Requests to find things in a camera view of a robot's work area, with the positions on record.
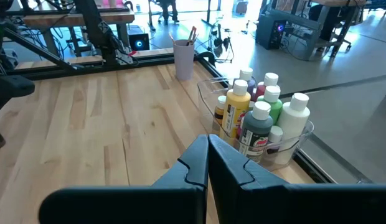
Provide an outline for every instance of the white bottle cap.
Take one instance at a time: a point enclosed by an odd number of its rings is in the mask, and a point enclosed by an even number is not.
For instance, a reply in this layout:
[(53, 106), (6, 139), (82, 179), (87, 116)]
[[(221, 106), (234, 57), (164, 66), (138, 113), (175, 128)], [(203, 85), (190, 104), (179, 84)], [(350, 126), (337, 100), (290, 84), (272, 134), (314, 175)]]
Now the white bottle cap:
[(233, 86), (233, 93), (238, 96), (245, 96), (247, 92), (248, 84), (244, 80), (236, 80)]
[(263, 98), (269, 103), (274, 103), (279, 100), (280, 88), (277, 86), (267, 86)]
[(255, 119), (259, 119), (261, 121), (264, 121), (268, 119), (270, 112), (270, 104), (267, 102), (256, 102), (254, 105), (254, 110), (253, 110), (253, 117)]
[(309, 96), (304, 93), (294, 93), (290, 108), (296, 111), (302, 111), (305, 109), (306, 105), (308, 104)]
[(272, 143), (277, 143), (281, 141), (281, 137), (283, 137), (283, 130), (279, 126), (272, 126), (268, 140)]
[(219, 96), (217, 107), (221, 110), (225, 109), (226, 96)]
[(242, 68), (240, 69), (240, 79), (245, 81), (250, 81), (251, 77), (253, 76), (253, 69), (248, 68)]
[(278, 80), (279, 80), (279, 76), (277, 74), (268, 72), (265, 74), (265, 79), (263, 80), (263, 84), (265, 86), (277, 85)]
[(254, 101), (250, 101), (250, 104), (248, 105), (248, 110), (253, 110), (254, 109)]

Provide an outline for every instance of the computer tower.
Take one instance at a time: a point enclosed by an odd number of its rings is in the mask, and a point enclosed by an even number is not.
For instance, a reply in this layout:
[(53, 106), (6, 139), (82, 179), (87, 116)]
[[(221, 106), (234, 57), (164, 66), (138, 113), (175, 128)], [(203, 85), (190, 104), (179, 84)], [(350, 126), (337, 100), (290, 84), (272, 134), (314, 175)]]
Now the computer tower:
[(132, 50), (150, 50), (149, 34), (129, 35), (129, 44)]
[(260, 15), (255, 42), (267, 50), (279, 49), (286, 21), (275, 20), (269, 15)]

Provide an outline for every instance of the desk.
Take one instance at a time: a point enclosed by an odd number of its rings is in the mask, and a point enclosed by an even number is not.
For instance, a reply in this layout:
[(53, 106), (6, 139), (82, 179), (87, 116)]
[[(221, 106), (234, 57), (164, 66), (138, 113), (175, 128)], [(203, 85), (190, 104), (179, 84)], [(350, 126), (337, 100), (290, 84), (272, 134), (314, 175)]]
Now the desk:
[[(37, 223), (41, 201), (69, 185), (151, 185), (206, 134), (197, 82), (208, 78), (196, 62), (187, 81), (173, 64), (37, 81), (0, 111), (0, 224)], [(275, 173), (312, 183), (295, 162)], [(218, 223), (211, 190), (207, 221)]]
[[(116, 24), (118, 36), (125, 46), (129, 46), (126, 24), (132, 23), (135, 20), (134, 12), (102, 12), (100, 15), (108, 24)], [(85, 25), (82, 14), (26, 16), (23, 20), (28, 27), (40, 29), (42, 32), (46, 31), (49, 27), (75, 27)], [(43, 36), (49, 52), (59, 56), (52, 33), (48, 31), (43, 33)]]
[(347, 12), (347, 19), (344, 25), (342, 26), (341, 33), (339, 34), (336, 42), (326, 42), (326, 41), (318, 41), (320, 33), (323, 28), (324, 21), (326, 20), (326, 16), (329, 12), (330, 7), (342, 7), (346, 6), (348, 1), (347, 0), (313, 0), (312, 2), (316, 2), (319, 4), (322, 4), (324, 7), (322, 7), (322, 11), (319, 15), (318, 21), (312, 21), (309, 19), (305, 19), (303, 17), (296, 15), (296, 10), (299, 4), (299, 0), (294, 0), (293, 9), (291, 10), (291, 13), (279, 11), (275, 9), (276, 0), (273, 0), (271, 3), (272, 8), (269, 10), (270, 15), (276, 17), (280, 20), (287, 20), (289, 22), (292, 22), (294, 24), (298, 24), (303, 27), (310, 28), (313, 30), (312, 34), (306, 37), (295, 35), (296, 37), (300, 39), (304, 39), (308, 44), (307, 48), (303, 57), (303, 60), (309, 60), (313, 54), (313, 50), (317, 47), (333, 47), (332, 50), (332, 57), (335, 57), (346, 34), (348, 33), (348, 30), (351, 26), (351, 23), (357, 15), (358, 6), (363, 6), (366, 4), (366, 0), (351, 0), (349, 1), (349, 10)]

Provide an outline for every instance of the glowing light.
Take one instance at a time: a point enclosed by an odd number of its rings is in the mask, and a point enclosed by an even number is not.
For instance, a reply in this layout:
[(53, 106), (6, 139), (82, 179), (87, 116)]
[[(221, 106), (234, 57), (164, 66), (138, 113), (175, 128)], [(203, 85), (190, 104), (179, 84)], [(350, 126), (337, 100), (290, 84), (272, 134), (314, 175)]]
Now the glowing light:
[(278, 31), (279, 31), (279, 32), (282, 32), (283, 29), (285, 29), (285, 27), (284, 27), (283, 25), (279, 25), (279, 26), (278, 26)]

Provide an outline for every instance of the gray floor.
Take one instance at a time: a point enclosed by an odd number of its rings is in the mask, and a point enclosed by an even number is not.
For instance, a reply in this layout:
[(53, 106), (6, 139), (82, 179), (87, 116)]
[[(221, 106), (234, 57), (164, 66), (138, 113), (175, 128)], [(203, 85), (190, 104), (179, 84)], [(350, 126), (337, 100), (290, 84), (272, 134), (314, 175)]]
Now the gray floor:
[[(247, 20), (225, 18), (221, 23), (223, 28), (232, 30), (229, 34), (235, 58), (233, 63), (218, 63), (217, 69), (225, 76), (237, 77), (240, 67), (250, 66), (258, 81), (263, 80), (266, 72), (275, 72), (280, 76), (282, 93), (381, 77), (386, 75), (386, 16), (382, 16), (383, 13), (366, 13), (363, 24), (351, 28), (347, 35), (347, 40), (352, 42), (350, 51), (346, 52), (344, 44), (336, 58), (330, 58), (328, 52), (323, 58), (317, 55), (310, 62), (297, 60), (282, 50), (265, 50), (255, 44), (251, 35), (253, 24), (245, 35), (241, 30), (245, 29)], [(134, 24), (150, 34), (152, 49), (172, 47), (168, 33), (175, 39), (183, 39), (188, 37), (190, 28), (196, 26), (200, 32), (196, 49), (201, 52), (207, 46), (207, 43), (201, 44), (207, 40), (210, 30), (199, 19), (204, 17), (205, 12), (180, 14), (181, 22), (170, 21), (168, 26), (158, 24), (155, 17), (155, 33), (149, 31), (147, 15), (137, 15)], [(6, 47), (16, 49), (20, 61), (34, 60), (28, 50), (14, 43), (6, 43)], [(297, 43), (292, 53), (299, 55), (302, 47)], [(66, 50), (65, 57), (73, 55)], [(313, 93), (309, 102), (316, 135), (374, 182), (386, 182), (385, 94), (386, 81), (382, 81)], [(304, 149), (337, 182), (358, 181), (313, 142), (308, 142)]]
[[(386, 183), (385, 94), (386, 81), (366, 83), (310, 94), (308, 104), (315, 135), (371, 181), (383, 183)], [(311, 154), (318, 152), (310, 145), (304, 146), (304, 150)], [(338, 170), (327, 164), (323, 168)], [(336, 172), (332, 176), (344, 182), (341, 175)]]

